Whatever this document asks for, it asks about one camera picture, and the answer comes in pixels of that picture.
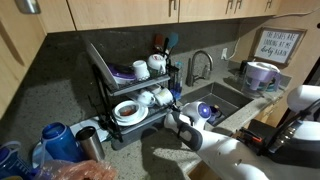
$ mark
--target bowl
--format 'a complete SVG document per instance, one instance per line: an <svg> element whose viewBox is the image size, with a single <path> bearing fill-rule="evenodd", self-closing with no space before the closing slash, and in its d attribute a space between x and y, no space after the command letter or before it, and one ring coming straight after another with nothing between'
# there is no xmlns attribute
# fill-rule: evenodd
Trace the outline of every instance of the bowl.
<svg viewBox="0 0 320 180"><path fill-rule="evenodd" d="M118 121L129 122L133 121L138 117L141 111L141 105L134 101L123 101L118 104L114 110L113 114Z"/></svg>

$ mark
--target framed sign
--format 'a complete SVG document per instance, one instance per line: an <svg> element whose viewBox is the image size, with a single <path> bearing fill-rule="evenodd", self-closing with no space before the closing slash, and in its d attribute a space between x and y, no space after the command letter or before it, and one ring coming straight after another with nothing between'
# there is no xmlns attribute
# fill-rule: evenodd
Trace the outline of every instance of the framed sign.
<svg viewBox="0 0 320 180"><path fill-rule="evenodd" d="M289 64L306 30L262 27L254 57L277 64Z"/></svg>

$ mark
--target kitchen sink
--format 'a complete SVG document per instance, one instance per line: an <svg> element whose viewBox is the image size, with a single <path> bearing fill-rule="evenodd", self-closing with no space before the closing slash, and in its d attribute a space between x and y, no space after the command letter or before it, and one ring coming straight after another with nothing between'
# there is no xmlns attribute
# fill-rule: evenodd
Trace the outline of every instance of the kitchen sink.
<svg viewBox="0 0 320 180"><path fill-rule="evenodd" d="M202 101L210 106L218 105L222 112L222 116L216 118L215 121L211 123L211 125L217 126L252 100L253 99L248 98L239 92L214 82L182 96L179 102L186 104L194 101Z"/></svg>

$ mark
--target blue cup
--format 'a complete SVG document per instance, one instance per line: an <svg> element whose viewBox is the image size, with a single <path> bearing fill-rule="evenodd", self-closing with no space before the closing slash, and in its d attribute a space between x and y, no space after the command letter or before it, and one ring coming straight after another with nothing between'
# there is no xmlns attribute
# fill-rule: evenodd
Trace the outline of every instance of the blue cup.
<svg viewBox="0 0 320 180"><path fill-rule="evenodd" d="M47 125L42 130L41 142L53 159L71 162L80 162L87 159L70 127L62 123L55 122Z"/></svg>
<svg viewBox="0 0 320 180"><path fill-rule="evenodd" d="M0 147L0 179L8 177L31 179L31 166L23 161L18 154L20 146L20 142L10 141Z"/></svg>

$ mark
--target cable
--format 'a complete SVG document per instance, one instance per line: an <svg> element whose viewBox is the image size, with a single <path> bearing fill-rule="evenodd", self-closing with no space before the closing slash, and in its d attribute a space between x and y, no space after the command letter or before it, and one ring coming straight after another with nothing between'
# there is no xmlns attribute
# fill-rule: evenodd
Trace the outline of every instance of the cable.
<svg viewBox="0 0 320 180"><path fill-rule="evenodd" d="M317 7L317 8L315 8L315 9L313 9L313 10L311 10L311 11L309 11L309 12L305 12L305 13L288 13L288 14L282 14L282 15L278 15L278 16L273 16L272 19L281 18L281 17L286 17L286 16L299 16L299 17L301 17L301 16L306 16L306 15L309 15L309 14L312 14L312 13L318 11L319 9L320 9L320 7ZM240 26L239 26L238 37L237 37L238 40L237 40L237 42L236 42L236 44L235 44L235 46L234 46L234 48L233 48L233 54L232 54L229 58L226 58L226 60L230 60L231 58L233 58L233 57L235 56L235 54L236 54L236 52L237 52L238 44L239 44L240 39L241 39L241 38L240 38L241 27L242 27L242 25L243 25L243 22L246 21L246 20L248 20L248 19L244 19L242 22L240 22L241 24L240 24Z"/></svg>

